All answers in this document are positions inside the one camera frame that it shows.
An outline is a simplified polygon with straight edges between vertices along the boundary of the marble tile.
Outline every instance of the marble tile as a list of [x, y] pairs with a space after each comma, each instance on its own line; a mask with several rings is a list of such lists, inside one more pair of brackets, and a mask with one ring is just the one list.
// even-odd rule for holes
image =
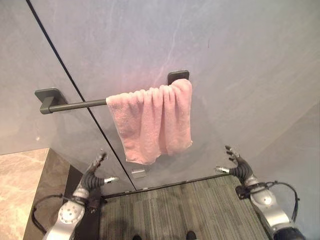
[[0, 239], [22, 240], [49, 148], [0, 155]]

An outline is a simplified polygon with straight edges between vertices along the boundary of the gray wall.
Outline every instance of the gray wall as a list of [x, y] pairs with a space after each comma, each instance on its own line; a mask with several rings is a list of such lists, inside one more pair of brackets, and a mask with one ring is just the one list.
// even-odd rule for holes
[[50, 147], [84, 171], [103, 148], [109, 158], [98, 174], [120, 177], [103, 193], [134, 190], [88, 110], [39, 112], [37, 89], [56, 87], [70, 102], [81, 99], [26, 2], [0, 0], [0, 22], [0, 155]]
[[[301, 199], [296, 223], [307, 239], [320, 239], [320, 103], [251, 159], [250, 164], [260, 180], [278, 180], [295, 187]], [[275, 186], [272, 191], [291, 216], [293, 192], [286, 186]]]
[[[136, 188], [213, 175], [216, 165], [230, 164], [223, 148], [230, 144], [262, 180], [297, 187], [298, 223], [310, 238], [320, 237], [317, 107], [306, 114], [320, 99], [319, 1], [32, 3], [87, 100], [158, 87], [173, 70], [191, 72], [193, 145], [145, 166], [147, 177], [132, 180]], [[133, 190], [86, 109], [39, 113], [36, 89], [80, 98], [26, 3], [0, 6], [0, 154], [52, 147], [83, 171], [104, 148], [110, 158], [100, 174], [121, 178], [104, 192]], [[107, 107], [92, 111], [125, 169], [141, 168], [125, 162]], [[286, 196], [279, 202], [290, 213]]]
[[[224, 144], [252, 159], [320, 99], [320, 1], [32, 2], [88, 100], [191, 72], [193, 145], [145, 166], [138, 189], [214, 175]], [[125, 169], [141, 168], [125, 162], [108, 108], [92, 111]]]

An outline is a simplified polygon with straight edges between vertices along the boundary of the panel seam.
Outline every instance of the panel seam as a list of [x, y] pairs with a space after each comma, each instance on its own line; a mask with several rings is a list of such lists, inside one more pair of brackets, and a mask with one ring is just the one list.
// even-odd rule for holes
[[[80, 92], [79, 88], [77, 87], [77, 85], [76, 85], [75, 81], [73, 80], [72, 76], [70, 75], [70, 73], [69, 73], [69, 71], [68, 71], [68, 69], [67, 69], [66, 65], [65, 65], [65, 64], [64, 64], [64, 62], [62, 61], [62, 59], [61, 59], [61, 57], [60, 57], [60, 55], [59, 55], [59, 53], [58, 53], [58, 51], [57, 51], [56, 47], [54, 46], [53, 42], [51, 41], [51, 39], [50, 39], [50, 37], [49, 37], [49, 35], [48, 35], [48, 33], [47, 33], [47, 31], [46, 31], [45, 27], [43, 26], [43, 24], [42, 24], [42, 22], [41, 22], [41, 20], [40, 20], [40, 18], [39, 18], [39, 16], [38, 16], [38, 14], [36, 13], [36, 10], [34, 9], [34, 7], [33, 7], [32, 3], [30, 2], [30, 0], [25, 0], [25, 1], [26, 1], [26, 3], [28, 4], [28, 6], [29, 6], [29, 8], [30, 8], [30, 10], [31, 10], [31, 12], [32, 12], [32, 14], [33, 14], [33, 16], [34, 16], [34, 18], [35, 18], [36, 22], [38, 23], [38, 25], [39, 25], [39, 27], [40, 27], [40, 29], [41, 29], [42, 33], [44, 34], [44, 36], [45, 36], [46, 40], [48, 41], [48, 43], [49, 43], [49, 45], [50, 45], [50, 47], [51, 47], [52, 51], [54, 52], [54, 54], [55, 54], [56, 58], [58, 59], [59, 63], [61, 64], [61, 66], [62, 66], [62, 68], [63, 68], [63, 70], [64, 70], [65, 74], [66, 74], [66, 75], [67, 75], [67, 77], [69, 78], [69, 80], [70, 80], [70, 82], [72, 83], [73, 87], [75, 88], [76, 92], [77, 92], [77, 93], [78, 93], [78, 95], [80, 96], [81, 100], [82, 100], [83, 102], [85, 102], [85, 101], [86, 101], [86, 100], [85, 100], [85, 98], [84, 98], [84, 97], [83, 97], [83, 95], [81, 94], [81, 92]], [[111, 148], [111, 150], [112, 150], [113, 154], [115, 155], [116, 159], [117, 159], [117, 160], [118, 160], [118, 162], [120, 163], [120, 165], [121, 165], [121, 167], [122, 167], [123, 171], [125, 172], [126, 176], [128, 177], [129, 181], [131, 182], [131, 184], [132, 184], [132, 186], [133, 186], [134, 190], [137, 190], [137, 189], [136, 189], [136, 187], [135, 187], [135, 185], [134, 185], [134, 183], [132, 182], [131, 178], [129, 177], [129, 174], [127, 173], [127, 171], [126, 171], [126, 169], [125, 169], [124, 165], [122, 164], [122, 162], [120, 161], [120, 159], [119, 159], [118, 155], [116, 154], [116, 151], [114, 150], [114, 148], [113, 148], [113, 147], [112, 147], [112, 145], [110, 144], [110, 142], [109, 142], [109, 140], [108, 140], [108, 138], [107, 138], [106, 134], [105, 134], [105, 133], [104, 133], [104, 131], [102, 130], [101, 126], [99, 125], [99, 123], [98, 123], [98, 121], [97, 121], [96, 117], [94, 116], [94, 114], [92, 113], [92, 111], [90, 110], [90, 108], [89, 108], [89, 107], [87, 107], [86, 109], [87, 109], [87, 110], [88, 110], [88, 112], [90, 113], [90, 115], [91, 115], [91, 117], [92, 117], [93, 121], [95, 122], [96, 126], [97, 126], [97, 127], [98, 127], [98, 129], [100, 130], [100, 132], [101, 132], [102, 136], [104, 137], [104, 139], [105, 139], [105, 140], [106, 140], [106, 142], [108, 143], [109, 147]]]

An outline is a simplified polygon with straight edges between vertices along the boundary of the black cable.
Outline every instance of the black cable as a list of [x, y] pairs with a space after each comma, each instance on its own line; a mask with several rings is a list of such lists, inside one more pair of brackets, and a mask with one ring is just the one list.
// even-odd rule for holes
[[63, 198], [67, 201], [71, 201], [71, 202], [74, 202], [76, 204], [80, 204], [79, 202], [71, 199], [71, 198], [68, 198], [66, 196], [64, 196], [62, 193], [60, 194], [53, 194], [53, 195], [48, 195], [48, 196], [45, 196], [41, 199], [39, 199], [38, 201], [35, 202], [35, 204], [33, 205], [33, 208], [32, 208], [32, 212], [31, 212], [31, 221], [32, 223], [36, 226], [37, 229], [39, 229], [43, 235], [45, 235], [47, 233], [47, 230], [44, 228], [44, 226], [41, 225], [41, 223], [36, 219], [36, 216], [35, 216], [35, 212], [37, 210], [37, 206], [42, 203], [43, 201], [45, 200], [48, 200], [48, 199], [51, 199], [51, 198]]
[[253, 191], [250, 194], [260, 193], [264, 190], [268, 190], [268, 189], [272, 188], [275, 185], [285, 185], [285, 186], [289, 187], [294, 192], [294, 207], [293, 207], [291, 219], [295, 223], [296, 219], [297, 219], [297, 215], [298, 215], [298, 208], [299, 208], [299, 201], [300, 201], [300, 198], [298, 198], [298, 194], [297, 194], [297, 191], [295, 190], [295, 188], [286, 182], [279, 182], [279, 181], [268, 181], [265, 184], [266, 184], [266, 186], [263, 189]]

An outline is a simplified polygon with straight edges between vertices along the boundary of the metal bar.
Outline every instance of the metal bar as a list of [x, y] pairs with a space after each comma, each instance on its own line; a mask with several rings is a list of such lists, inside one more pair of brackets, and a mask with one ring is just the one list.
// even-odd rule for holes
[[49, 111], [53, 113], [53, 112], [60, 112], [60, 111], [72, 110], [72, 109], [90, 108], [90, 107], [102, 106], [102, 105], [107, 105], [106, 99], [54, 105], [49, 107]]

